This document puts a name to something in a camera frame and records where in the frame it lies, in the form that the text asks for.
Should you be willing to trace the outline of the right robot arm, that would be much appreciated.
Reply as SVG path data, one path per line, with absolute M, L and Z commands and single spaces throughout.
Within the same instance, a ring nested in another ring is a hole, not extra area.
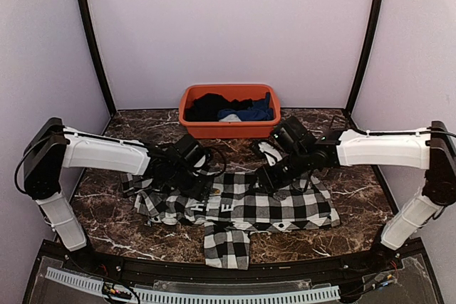
M 455 203 L 454 136 L 440 121 L 407 131 L 329 130 L 315 137 L 297 118 L 290 117 L 271 133 L 283 159 L 258 168 L 260 187 L 272 194 L 306 172 L 332 167 L 385 165 L 422 169 L 424 184 L 385 224 L 379 244 L 364 254 L 363 264 L 379 271 L 405 241 L 444 208 Z

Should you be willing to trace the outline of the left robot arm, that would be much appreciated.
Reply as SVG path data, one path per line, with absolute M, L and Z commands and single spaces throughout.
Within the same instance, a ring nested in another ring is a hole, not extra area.
M 16 190 L 36 202 L 51 228 L 73 252 L 73 262 L 86 273 L 100 267 L 100 256 L 62 193 L 65 169 L 95 169 L 143 178 L 158 189 L 176 189 L 193 199 L 207 193 L 210 150 L 193 136 L 175 143 L 154 145 L 94 135 L 65 126 L 59 117 L 45 122 L 25 148 L 14 171 Z

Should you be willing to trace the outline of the black white plaid shirt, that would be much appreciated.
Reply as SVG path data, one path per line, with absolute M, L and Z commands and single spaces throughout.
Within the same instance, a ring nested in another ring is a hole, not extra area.
M 246 270 L 250 236 L 255 233 L 328 229 L 340 224 L 329 191 L 304 174 L 272 195 L 263 192 L 252 173 L 225 173 L 214 179 L 209 196 L 196 200 L 175 189 L 124 174 L 122 192 L 135 197 L 135 208 L 150 224 L 204 227 L 207 266 Z M 213 194 L 213 188 L 220 190 Z

